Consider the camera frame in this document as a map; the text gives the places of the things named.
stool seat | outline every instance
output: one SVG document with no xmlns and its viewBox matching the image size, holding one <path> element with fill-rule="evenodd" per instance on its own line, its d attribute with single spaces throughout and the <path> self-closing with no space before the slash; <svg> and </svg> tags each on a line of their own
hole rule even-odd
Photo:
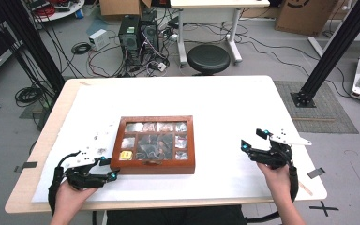
<svg viewBox="0 0 360 225">
<path fill-rule="evenodd" d="M 229 54 L 216 45 L 199 45 L 188 52 L 189 65 L 202 75 L 212 75 L 226 69 L 231 60 Z"/>
</svg>

black tape mark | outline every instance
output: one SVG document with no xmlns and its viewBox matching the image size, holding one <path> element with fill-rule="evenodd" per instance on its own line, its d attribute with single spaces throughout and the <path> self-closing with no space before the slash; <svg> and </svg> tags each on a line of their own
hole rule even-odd
<svg viewBox="0 0 360 225">
<path fill-rule="evenodd" d="M 14 172 L 21 173 L 24 168 L 36 168 L 37 162 L 24 162 L 24 164 L 21 166 L 16 166 L 14 168 Z"/>
<path fill-rule="evenodd" d="M 307 175 L 309 176 L 309 178 L 314 178 L 316 176 L 322 175 L 323 173 L 325 173 L 325 171 L 323 170 L 323 168 L 318 168 L 312 172 L 307 173 Z"/>
<path fill-rule="evenodd" d="M 338 208 L 335 208 L 335 207 L 326 207 L 326 206 L 323 204 L 323 201 L 321 201 L 321 205 L 322 205 L 322 207 L 320 207 L 320 206 L 310 206 L 309 208 L 310 208 L 310 209 L 322 209 L 327 217 L 329 217 L 327 210 L 336 210 L 336 211 L 339 211 Z"/>
</svg>

wooden display box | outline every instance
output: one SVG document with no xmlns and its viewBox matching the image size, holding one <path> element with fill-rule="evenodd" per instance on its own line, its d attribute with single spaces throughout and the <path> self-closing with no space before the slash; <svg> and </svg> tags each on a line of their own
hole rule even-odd
<svg viewBox="0 0 360 225">
<path fill-rule="evenodd" d="M 110 166 L 121 174 L 194 174 L 192 116 L 122 117 Z"/>
</svg>

floor mat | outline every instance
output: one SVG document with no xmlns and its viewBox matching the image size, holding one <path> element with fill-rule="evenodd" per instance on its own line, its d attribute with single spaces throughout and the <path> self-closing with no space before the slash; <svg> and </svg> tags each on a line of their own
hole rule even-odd
<svg viewBox="0 0 360 225">
<path fill-rule="evenodd" d="M 274 82 L 299 132 L 359 133 L 326 82 L 314 97 L 316 108 L 297 108 L 291 93 L 298 93 L 304 82 Z"/>
</svg>

wooden table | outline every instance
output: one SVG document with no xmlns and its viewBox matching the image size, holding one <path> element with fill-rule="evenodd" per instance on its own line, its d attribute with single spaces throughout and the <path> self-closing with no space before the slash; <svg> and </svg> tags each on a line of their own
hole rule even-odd
<svg viewBox="0 0 360 225">
<path fill-rule="evenodd" d="M 48 170 L 48 175 L 41 177 L 45 162 L 57 153 L 68 121 L 77 126 L 91 122 L 88 120 L 99 117 L 98 112 L 106 112 L 105 104 L 112 104 L 120 115 L 193 115 L 196 170 L 192 175 L 119 174 L 118 180 L 99 189 L 83 210 L 271 202 L 263 174 L 240 150 L 240 139 L 268 149 L 268 141 L 255 135 L 256 128 L 274 133 L 284 128 L 288 135 L 298 136 L 268 76 L 69 80 L 28 159 L 36 161 L 37 166 L 22 171 L 7 201 L 8 213 L 50 211 L 47 202 L 32 202 L 39 182 L 50 183 L 48 176 L 53 176 Z M 74 112 L 79 107 L 86 111 Z M 87 116 L 91 114 L 87 107 L 96 115 Z M 299 180 L 307 187 L 300 188 L 296 200 L 326 198 L 321 178 L 307 176 L 315 168 L 306 147 L 294 145 L 292 151 Z M 61 157 L 54 157 L 53 164 Z"/>
<path fill-rule="evenodd" d="M 187 54 L 184 46 L 183 23 L 219 23 L 232 21 L 232 29 L 231 33 L 227 36 L 227 42 L 230 45 L 234 63 L 240 63 L 242 62 L 242 57 L 238 48 L 236 48 L 234 39 L 241 8 L 264 8 L 270 6 L 270 2 L 268 0 L 172 0 L 171 5 L 172 8 L 180 9 L 177 46 L 180 64 L 184 65 L 187 63 Z"/>
</svg>

